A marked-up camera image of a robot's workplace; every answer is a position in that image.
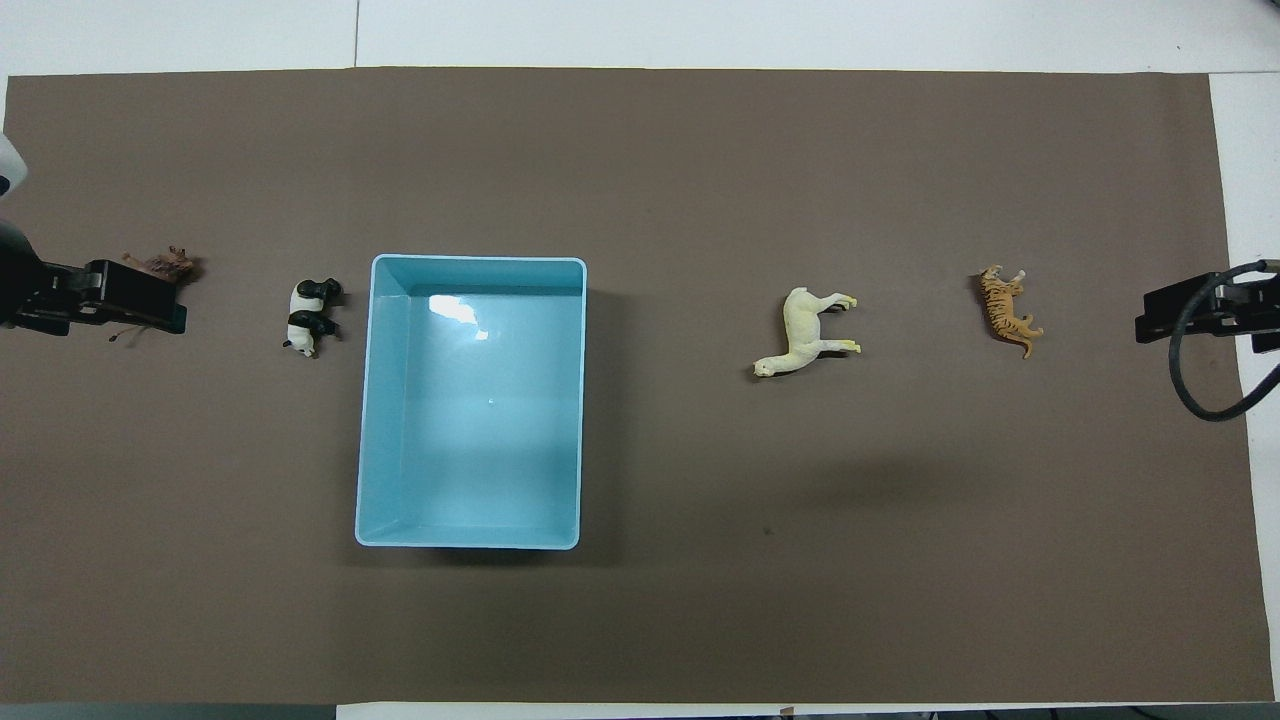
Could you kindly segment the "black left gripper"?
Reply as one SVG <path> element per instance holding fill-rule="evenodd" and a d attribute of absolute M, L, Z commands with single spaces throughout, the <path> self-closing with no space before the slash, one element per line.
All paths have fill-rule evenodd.
<path fill-rule="evenodd" d="M 90 275 L 97 279 L 90 283 Z M 173 283 L 105 259 L 92 260 L 87 266 L 46 263 L 20 229 L 13 224 L 1 225 L 4 328 L 69 331 L 74 323 L 92 325 L 93 314 L 82 306 L 86 288 L 87 297 L 99 301 L 105 323 L 168 334 L 187 331 L 188 310 L 177 301 L 178 290 Z"/>

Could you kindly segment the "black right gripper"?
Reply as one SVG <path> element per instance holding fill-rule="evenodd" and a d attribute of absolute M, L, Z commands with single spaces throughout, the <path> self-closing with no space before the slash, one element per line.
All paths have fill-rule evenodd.
<path fill-rule="evenodd" d="M 1143 314 L 1134 319 L 1134 340 L 1149 345 L 1171 340 L 1178 314 L 1210 281 L 1210 314 L 1193 314 L 1183 334 L 1248 336 L 1254 354 L 1279 350 L 1279 277 L 1239 281 L 1226 273 L 1203 273 L 1167 284 L 1143 296 Z"/>

